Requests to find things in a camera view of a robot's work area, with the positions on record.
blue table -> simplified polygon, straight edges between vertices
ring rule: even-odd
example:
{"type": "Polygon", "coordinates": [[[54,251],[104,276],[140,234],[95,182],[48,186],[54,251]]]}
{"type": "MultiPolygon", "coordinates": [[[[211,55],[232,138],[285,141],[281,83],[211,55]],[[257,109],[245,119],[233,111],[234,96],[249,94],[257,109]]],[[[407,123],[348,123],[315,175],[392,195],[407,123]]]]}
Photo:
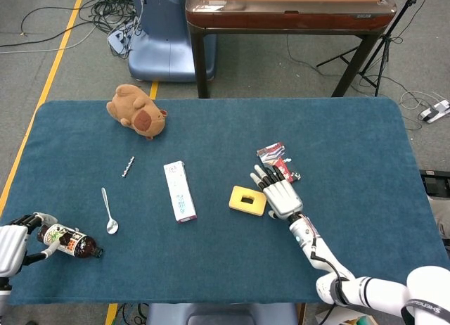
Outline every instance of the blue table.
{"type": "MultiPolygon", "coordinates": [[[[295,183],[331,250],[355,276],[405,283],[447,266],[400,111],[387,98],[161,100],[167,126],[147,141],[104,101],[43,105],[1,220],[34,211],[78,227],[101,259],[56,253],[11,279],[13,304],[317,302],[316,279],[288,225],[228,208],[254,188],[255,151],[283,141],[295,183]],[[130,157],[135,162],[121,177],[130,157]],[[184,161],[198,219],[177,224],[163,165],[184,161]],[[108,235],[106,187],[120,224],[108,235]]],[[[29,251],[43,245],[34,238],[29,251]]]]}

white cardboard box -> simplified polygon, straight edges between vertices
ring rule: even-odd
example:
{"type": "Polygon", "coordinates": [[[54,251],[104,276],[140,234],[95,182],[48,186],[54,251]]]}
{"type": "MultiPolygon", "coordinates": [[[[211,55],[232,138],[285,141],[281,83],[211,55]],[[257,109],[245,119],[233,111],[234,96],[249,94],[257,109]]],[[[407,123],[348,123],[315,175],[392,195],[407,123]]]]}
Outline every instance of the white cardboard box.
{"type": "Polygon", "coordinates": [[[191,192],[189,191],[184,163],[176,161],[164,166],[170,199],[178,223],[197,218],[191,192]]]}

yellow floor line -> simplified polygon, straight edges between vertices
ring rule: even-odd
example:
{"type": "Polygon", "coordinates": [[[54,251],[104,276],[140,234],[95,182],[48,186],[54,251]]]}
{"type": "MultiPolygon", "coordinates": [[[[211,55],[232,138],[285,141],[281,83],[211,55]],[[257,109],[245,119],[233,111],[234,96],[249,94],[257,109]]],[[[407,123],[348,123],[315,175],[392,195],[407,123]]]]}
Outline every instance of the yellow floor line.
{"type": "Polygon", "coordinates": [[[158,81],[152,82],[152,87],[150,88],[150,98],[152,100],[156,99],[156,93],[158,92],[158,81]]]}
{"type": "MultiPolygon", "coordinates": [[[[156,99],[156,93],[158,92],[158,81],[152,82],[152,87],[150,88],[149,96],[152,100],[156,99]]],[[[108,312],[106,313],[105,325],[112,325],[115,316],[117,314],[117,304],[109,304],[108,312]]]]}
{"type": "MultiPolygon", "coordinates": [[[[82,0],[76,0],[74,8],[79,8],[82,4],[82,0]]],[[[78,10],[73,10],[72,15],[70,16],[69,22],[67,23],[67,28],[72,27],[77,19],[78,10]]],[[[47,77],[47,81],[45,82],[44,89],[42,89],[41,96],[39,97],[39,101],[37,102],[36,108],[34,109],[33,116],[31,117],[30,124],[28,125],[27,131],[25,132],[25,136],[23,137],[22,143],[20,145],[19,151],[17,152],[17,155],[15,157],[13,167],[11,168],[11,171],[8,175],[8,178],[6,179],[5,187],[3,188],[3,191],[1,192],[0,196],[0,217],[3,213],[3,210],[5,208],[6,199],[8,198],[9,190],[11,189],[11,184],[13,183],[15,172],[17,171],[17,168],[19,166],[20,158],[22,157],[23,149],[25,147],[25,144],[28,140],[28,135],[30,134],[31,127],[34,122],[34,117],[36,116],[36,112],[40,106],[46,101],[47,96],[49,95],[51,84],[53,83],[53,79],[55,78],[56,71],[58,70],[59,64],[61,62],[61,58],[64,54],[64,48],[67,46],[67,43],[69,41],[70,33],[72,30],[68,30],[66,33],[64,33],[63,39],[61,40],[61,44],[59,48],[60,51],[57,52],[55,60],[53,61],[53,65],[51,66],[49,76],[47,77]]]]}
{"type": "Polygon", "coordinates": [[[105,325],[111,325],[117,314],[117,304],[110,304],[108,306],[108,313],[106,314],[105,325]]]}

candy wrapper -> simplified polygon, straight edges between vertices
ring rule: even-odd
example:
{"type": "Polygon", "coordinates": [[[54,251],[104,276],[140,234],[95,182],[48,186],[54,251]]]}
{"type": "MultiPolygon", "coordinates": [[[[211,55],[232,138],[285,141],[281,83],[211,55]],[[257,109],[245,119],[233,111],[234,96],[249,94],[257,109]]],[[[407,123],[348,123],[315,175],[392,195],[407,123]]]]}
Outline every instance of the candy wrapper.
{"type": "Polygon", "coordinates": [[[300,173],[293,165],[292,158],[287,155],[286,148],[281,142],[259,149],[256,154],[265,167],[277,166],[289,182],[301,178],[300,173]]]}

stuffed animal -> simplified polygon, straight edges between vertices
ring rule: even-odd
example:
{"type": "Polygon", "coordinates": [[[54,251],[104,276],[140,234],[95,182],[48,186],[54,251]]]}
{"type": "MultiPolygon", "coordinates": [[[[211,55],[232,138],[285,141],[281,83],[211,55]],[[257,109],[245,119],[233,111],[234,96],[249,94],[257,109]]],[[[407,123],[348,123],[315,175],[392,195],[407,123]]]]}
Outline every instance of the stuffed animal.
{"type": "Polygon", "coordinates": [[[106,110],[123,126],[147,139],[153,139],[164,129],[167,116],[165,110],[160,110],[147,94],[132,84],[118,86],[106,110]]]}

